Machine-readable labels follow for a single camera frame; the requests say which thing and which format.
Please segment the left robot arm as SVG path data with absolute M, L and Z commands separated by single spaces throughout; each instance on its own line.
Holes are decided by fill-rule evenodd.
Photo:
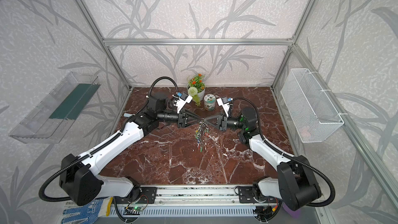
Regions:
M 140 185 L 133 178 L 101 176 L 100 172 L 125 149 L 157 129 L 161 122 L 176 123 L 179 128 L 197 123 L 199 116 L 183 108 L 192 101 L 192 96 L 177 95 L 171 109 L 168 109 L 169 99 L 164 95 L 149 96 L 146 106 L 126 119 L 121 129 L 107 140 L 78 157 L 68 155 L 62 160 L 65 172 L 60 175 L 60 187 L 74 203 L 84 206 L 99 198 L 138 197 Z

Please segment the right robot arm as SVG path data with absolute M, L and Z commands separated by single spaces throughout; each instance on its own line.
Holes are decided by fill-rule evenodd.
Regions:
M 277 171 L 276 179 L 262 179 L 255 183 L 262 196 L 281 199 L 293 211 L 303 206 L 324 206 L 324 202 L 317 202 L 322 192 L 314 175 L 315 169 L 304 156 L 294 157 L 264 137 L 255 108 L 244 108 L 238 117 L 213 115 L 204 121 L 220 131 L 240 129 L 239 140 L 248 144 Z

